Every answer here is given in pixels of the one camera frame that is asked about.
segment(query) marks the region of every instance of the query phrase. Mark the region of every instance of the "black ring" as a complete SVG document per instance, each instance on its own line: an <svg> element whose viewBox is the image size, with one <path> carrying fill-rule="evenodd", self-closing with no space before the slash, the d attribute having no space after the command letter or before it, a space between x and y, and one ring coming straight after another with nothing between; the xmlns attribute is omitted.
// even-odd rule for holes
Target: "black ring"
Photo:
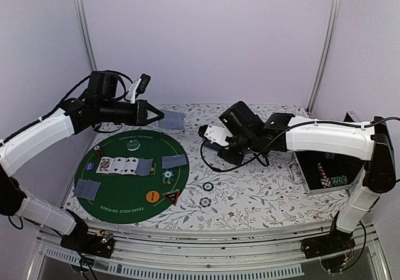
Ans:
<svg viewBox="0 0 400 280"><path fill-rule="evenodd" d="M206 182L206 183L204 183L204 184L202 185L202 188L203 188L205 191L212 191L212 190L214 189L214 184L211 183L211 182Z"/></svg>

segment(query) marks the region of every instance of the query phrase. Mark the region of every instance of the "table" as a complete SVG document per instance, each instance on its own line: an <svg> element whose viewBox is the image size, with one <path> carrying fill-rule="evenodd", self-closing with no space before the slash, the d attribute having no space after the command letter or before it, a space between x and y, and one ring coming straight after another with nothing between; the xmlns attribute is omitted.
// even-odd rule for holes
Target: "table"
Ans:
<svg viewBox="0 0 400 280"><path fill-rule="evenodd" d="M127 145L136 143L130 151ZM179 200L179 193L184 189L189 176L189 165L168 170L162 169L162 156L185 155L182 146L171 136L151 130L133 130L115 134L98 145L105 157L96 156L90 150L81 161L75 173L76 184L81 179L90 179L101 183L95 200L79 198L80 205L96 218L116 224L129 224L145 221L162 213L171 204ZM116 162L109 174L97 173L99 162ZM152 160L150 174L139 176L134 168L141 159ZM122 173L117 166L123 167Z"/></svg>
<svg viewBox="0 0 400 280"><path fill-rule="evenodd" d="M177 140L184 148L190 163L189 179L179 197L177 206L170 206L157 216L131 226L182 229L182 230L227 230L281 228L296 224L328 221L344 205L348 197L344 191L327 192L308 196L304 192L301 173L297 164L291 171L289 163L294 161L292 152L271 152L268 167L254 161L238 170L217 173L204 165L199 156L201 138L198 127L203 124L220 124L218 116L228 104L171 104L157 106L186 115L185 131L160 129L157 123L146 127L123 126L116 133L134 129L160 131ZM307 116L299 106L250 105L264 121L272 113L293 113ZM103 130L115 129L105 124ZM98 134L92 147L113 134ZM228 167L213 151L206 152L206 159L215 165ZM203 190L203 184L210 182L214 189ZM208 198L209 207L202 207L200 200ZM91 216L73 196L71 188L64 202L83 219L98 221Z"/></svg>

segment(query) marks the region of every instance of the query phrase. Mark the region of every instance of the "purple-white backdrop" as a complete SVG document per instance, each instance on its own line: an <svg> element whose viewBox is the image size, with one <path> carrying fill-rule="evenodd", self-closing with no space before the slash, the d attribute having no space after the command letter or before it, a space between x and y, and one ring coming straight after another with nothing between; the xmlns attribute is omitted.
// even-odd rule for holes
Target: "purple-white backdrop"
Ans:
<svg viewBox="0 0 400 280"><path fill-rule="evenodd" d="M342 0L317 118L341 120L353 110L363 121L400 116L399 0ZM400 176L400 123L388 122ZM400 189L371 212L393 279L399 279Z"/></svg>
<svg viewBox="0 0 400 280"><path fill-rule="evenodd" d="M0 137L47 113L89 73L73 0L0 0ZM92 132L59 142L16 174L60 205ZM0 216L0 279L25 279L37 226L14 229Z"/></svg>
<svg viewBox="0 0 400 280"><path fill-rule="evenodd" d="M308 102L331 0L84 0L99 69L153 103Z"/></svg>

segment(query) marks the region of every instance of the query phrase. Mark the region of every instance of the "wire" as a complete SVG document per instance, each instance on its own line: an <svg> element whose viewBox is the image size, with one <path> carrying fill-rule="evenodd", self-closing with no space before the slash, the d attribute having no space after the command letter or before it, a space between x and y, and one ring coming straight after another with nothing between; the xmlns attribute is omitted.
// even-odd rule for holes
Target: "wire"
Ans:
<svg viewBox="0 0 400 280"><path fill-rule="evenodd" d="M15 225L14 222L11 220L11 216L8 216L8 221L16 229L18 229L18 230L24 229L24 221L20 216L19 216L19 222L21 223L21 225L19 227L17 225Z"/></svg>
<svg viewBox="0 0 400 280"><path fill-rule="evenodd" d="M61 238L64 238L64 235L62 235L60 232L58 232L57 230L54 230L54 229L52 229L52 230L53 230L55 233L57 233L58 236L60 236ZM89 280L89 278L83 273L83 265L82 265L82 262L86 263L86 265L88 266L88 268L89 268L89 270L90 270L90 273L92 274L93 279L94 279L94 280L98 280L98 278L96 277L96 275L95 275L95 273L94 273L94 271L93 271L93 269L92 269L90 263L88 262L87 258L86 258L85 256L82 255L82 252L79 252L67 239L66 239L65 241L69 244L69 246L72 248L72 250L74 250L75 252L77 252L77 254L79 255L79 257L81 258L80 265L81 265L81 274L82 274L83 278L85 278L86 280Z"/></svg>
<svg viewBox="0 0 400 280"><path fill-rule="evenodd" d="M124 78L126 78L130 83L132 82L132 79L130 77L128 77L127 75L121 73L121 72L117 72L117 71L112 71L112 70L106 70L105 72L110 72L110 73L114 73L117 75L120 75ZM80 86L82 85L85 81L87 81L90 78L90 75L86 76L85 78L83 78L82 80L80 80L77 84L75 84L75 86L73 88L71 88L64 97L62 97L62 99L58 102L58 104L52 109L50 110L47 114L45 114L41 120L43 119L47 119L49 116L51 116L52 114L54 114L57 109L60 108L61 104ZM122 87L124 88L124 93L119 96L119 97L115 97L113 99L110 99L112 101L120 101L122 99L126 98L126 95L128 94L127 90L126 90L126 85L124 83L124 81L122 79L118 79L118 81L121 83ZM84 99L84 93L86 90L84 90L84 92L82 92L82 94L78 97L79 100L83 100ZM18 129L16 132L12 133L11 135L9 135L7 138L5 138L2 142L2 144L5 144L6 142L8 142L10 139L15 138L18 134L22 133L23 131L29 129L30 127L38 124L41 122L41 120L37 119L33 122L30 122L29 124L23 126L22 128Z"/></svg>
<svg viewBox="0 0 400 280"><path fill-rule="evenodd" d="M217 168L217 167L214 167L214 166L210 165L210 164L206 161L206 159L204 158L203 149L204 149L204 145L205 145L205 143L207 142L207 140L204 140L204 141L202 142L201 146L200 146L200 156L201 156L201 159L204 161L205 165L208 166L210 169L212 169L214 172L217 172L217 173L225 173L225 172L233 171L233 170L235 170L235 169L239 169L239 168L241 168L242 166L245 166L245 165L251 163L252 161L256 160L263 152L265 152L265 150L267 150L270 146L272 146L272 144L275 143L275 141L276 141L278 138L280 138L280 137L281 137L283 134L285 134L286 132L288 132L288 131L290 131L290 130L292 130L292 129L294 129L294 128L297 128L297 127L306 126L306 125L312 125L312 124L332 124L332 125L337 125L337 126L346 126L346 127L350 127L350 128L358 128L358 129L361 129L361 128L371 128L371 127L374 127L374 126L376 126L376 125L378 125L378 124L382 124L382 123L384 123L384 122L386 122L386 121L390 121L390 120L400 121L400 117L396 117L396 116L387 117L387 118L382 119L382 120L380 120L380 121L378 121L378 122L374 122L374 123L371 123L371 124L368 124L368 125L364 125L364 126L357 125L357 124L349 124L349 123L346 123L346 122L336 122L336 121L308 121L308 122L301 122L301 123L299 123L299 124L296 124L296 125L293 125L293 126L291 126L291 127L288 127L287 129L285 129L284 131L282 131L281 133L279 133L277 136L274 137L274 139L272 139L265 147L263 147L263 149L262 149L261 151L259 151L258 153L256 153L256 154L254 155L254 157L252 157L251 159L245 161L244 163L242 163L242 164L240 164L240 165L238 165L238 166L234 166L234 167L231 167L231 168L229 168L229 169L219 169L219 168Z"/></svg>
<svg viewBox="0 0 400 280"><path fill-rule="evenodd" d="M90 76L86 76L84 79L80 80L77 84L75 84L75 86L73 88L71 88L64 97L62 97L62 99L58 102L58 104L56 105L56 107L54 107L52 110L50 110L47 114L45 114L42 117L43 119L47 119L49 116L51 116L52 114L54 114L57 109L59 109L60 105L75 91L75 89L77 89L83 82L85 82L86 80L89 79ZM10 136L8 136L6 139L4 139L4 141L2 142L3 144L5 144L6 142L8 142L10 139L15 138L18 134L22 133L23 131L29 129L30 127L36 125L40 123L40 120L35 120L34 122L29 123L28 125L20 128L19 130L17 130L16 132L12 133Z"/></svg>
<svg viewBox="0 0 400 280"><path fill-rule="evenodd" d="M346 267L343 269L343 271L347 271L349 268L351 268L352 266L354 266L354 265L357 263L357 261L359 261L359 259L361 258L361 256L363 255L363 252L364 252L364 250L365 250L365 245L366 245L366 243L367 243L367 229L365 228L363 222L360 222L360 225L361 225L361 227L362 227L362 230L364 230L364 243L362 244L362 248L361 248L360 254L358 254L358 257L352 262L352 264L346 266Z"/></svg>
<svg viewBox="0 0 400 280"><path fill-rule="evenodd" d="M118 130L120 130L123 127L123 125L119 125L119 127L117 129L111 130L111 131L99 130L100 127L101 127L101 123L98 126L93 127L93 131L96 133L102 133L102 134L114 133L114 132L117 132Z"/></svg>
<svg viewBox="0 0 400 280"><path fill-rule="evenodd" d="M322 267L324 268L324 270L326 270L329 274L335 275L335 274L340 274L340 273L342 273L342 272L344 272L344 271L347 271L348 269L350 269L351 267L353 267L353 266L359 261L359 259L361 258L361 256L363 255L364 250L365 250L365 246L366 246L366 243L367 243L367 230L366 230L366 228L365 228L363 222L360 221L359 223L360 223L360 225L361 225L361 227L362 227L362 230L364 230L364 242L363 242L363 244L362 244L362 248L361 248L360 253L358 254L357 258L356 258L350 265L347 266L347 261L345 261L343 264L332 268L331 271L333 271L333 272L327 271L327 270L326 270L326 267L324 267L323 264L322 264L322 262L320 261L321 266L322 266ZM352 259L352 258L350 258L351 253L353 254L353 256L352 256L352 258L353 258L353 257L354 257L354 249L350 246L350 253L349 253L349 255L346 255L346 254L345 254L345 255L346 255L346 259Z"/></svg>
<svg viewBox="0 0 400 280"><path fill-rule="evenodd" d="M268 167L268 158L265 158L265 162L263 162L260 157L257 157L257 161L265 168Z"/></svg>

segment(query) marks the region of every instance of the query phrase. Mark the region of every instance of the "orange button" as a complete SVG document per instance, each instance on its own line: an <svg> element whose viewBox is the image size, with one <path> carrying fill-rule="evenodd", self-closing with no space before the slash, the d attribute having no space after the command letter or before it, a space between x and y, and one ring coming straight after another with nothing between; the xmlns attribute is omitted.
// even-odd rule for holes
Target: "orange button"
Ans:
<svg viewBox="0 0 400 280"><path fill-rule="evenodd" d="M149 191L146 195L146 200L149 203L157 203L160 200L160 194L157 191Z"/></svg>

